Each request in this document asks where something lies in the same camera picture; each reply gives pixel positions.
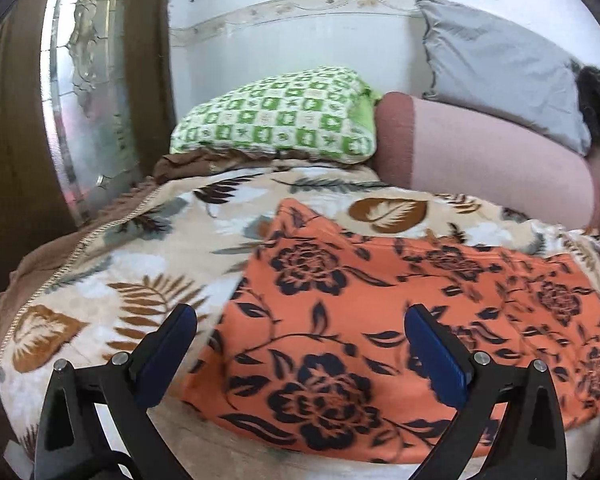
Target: pillow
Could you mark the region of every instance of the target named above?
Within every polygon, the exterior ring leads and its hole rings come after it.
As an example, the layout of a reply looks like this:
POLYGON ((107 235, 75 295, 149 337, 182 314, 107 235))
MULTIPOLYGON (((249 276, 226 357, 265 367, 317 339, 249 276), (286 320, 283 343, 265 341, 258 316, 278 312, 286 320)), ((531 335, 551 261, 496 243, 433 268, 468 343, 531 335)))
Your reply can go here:
POLYGON ((376 107, 376 137, 374 169, 390 186, 479 196, 567 229, 600 228, 594 168, 527 128, 389 92, 376 107))
POLYGON ((591 136, 578 106, 570 54, 520 25, 440 0, 417 0, 434 72, 425 99, 522 124, 586 155, 591 136))
POLYGON ((193 108, 171 136, 171 153, 211 146, 357 164, 376 150, 380 97, 348 68, 268 77, 193 108))

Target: decorative wall border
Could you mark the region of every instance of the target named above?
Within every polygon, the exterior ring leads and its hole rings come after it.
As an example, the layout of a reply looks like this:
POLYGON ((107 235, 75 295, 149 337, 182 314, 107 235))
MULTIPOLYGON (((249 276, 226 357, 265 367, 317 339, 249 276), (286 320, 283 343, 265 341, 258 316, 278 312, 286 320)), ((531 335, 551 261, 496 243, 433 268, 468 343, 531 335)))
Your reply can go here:
POLYGON ((381 14, 423 19, 416 0, 270 0, 232 10, 187 28, 170 28, 171 47, 201 43, 222 34, 305 16, 381 14))

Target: blue gripper pad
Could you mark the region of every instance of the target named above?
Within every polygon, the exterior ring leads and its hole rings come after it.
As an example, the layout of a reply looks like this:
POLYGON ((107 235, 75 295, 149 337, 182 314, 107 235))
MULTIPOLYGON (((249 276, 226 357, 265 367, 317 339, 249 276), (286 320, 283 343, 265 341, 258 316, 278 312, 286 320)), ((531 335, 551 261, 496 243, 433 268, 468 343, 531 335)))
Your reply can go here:
POLYGON ((422 362, 440 401, 456 410, 462 408, 467 396, 466 377, 449 350, 415 308, 407 311, 404 327, 411 355, 422 362))
POLYGON ((196 335, 196 312, 190 306, 185 307, 177 307, 157 332, 145 337, 155 336, 160 340, 136 377, 134 398, 141 409, 160 403, 196 335))

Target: gray pillow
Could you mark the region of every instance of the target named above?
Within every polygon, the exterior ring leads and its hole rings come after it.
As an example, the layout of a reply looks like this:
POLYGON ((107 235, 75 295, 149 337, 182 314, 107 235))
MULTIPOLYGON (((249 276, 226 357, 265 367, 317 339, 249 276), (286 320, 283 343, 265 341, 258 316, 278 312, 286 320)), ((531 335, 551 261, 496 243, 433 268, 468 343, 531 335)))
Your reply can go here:
POLYGON ((434 72, 425 99, 522 124, 586 155, 591 136, 578 107, 577 62, 557 45, 481 10, 417 0, 434 72))

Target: floral blanket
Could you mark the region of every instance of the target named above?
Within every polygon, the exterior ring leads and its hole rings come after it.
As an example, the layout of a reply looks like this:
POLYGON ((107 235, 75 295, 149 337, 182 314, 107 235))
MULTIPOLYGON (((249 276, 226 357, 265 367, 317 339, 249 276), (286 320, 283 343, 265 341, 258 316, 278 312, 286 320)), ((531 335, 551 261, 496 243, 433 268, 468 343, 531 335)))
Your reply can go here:
MULTIPOLYGON (((568 254, 360 236, 293 198, 251 255, 182 399, 272 446, 372 463, 425 459, 456 410, 404 336, 426 307, 471 351, 550 373, 567 428, 600 410, 600 297, 568 254)), ((485 455, 504 415, 485 400, 485 455)))
MULTIPOLYGON (((267 167, 173 180, 132 213, 81 240, 11 322, 0 347, 0 396, 21 443, 34 445, 56 359, 84 367, 131 351, 184 301, 195 307, 200 333, 176 375, 176 387, 206 346, 250 253, 287 196, 359 235, 446 237, 544 257, 570 254, 600 293, 597 237, 528 221, 470 196, 388 187, 366 167, 267 167)), ((591 373, 600 377, 600 362, 591 373)), ((377 477, 377 470, 363 463, 296 456, 236 439, 201 422, 175 396, 167 396, 151 416, 194 478, 234 478, 236 471, 260 478, 307 478, 312 471, 320 471, 321 478, 377 477)), ((581 454, 586 447, 574 444, 581 454)), ((387 466, 386 478, 403 478, 405 467, 410 466, 387 466)))

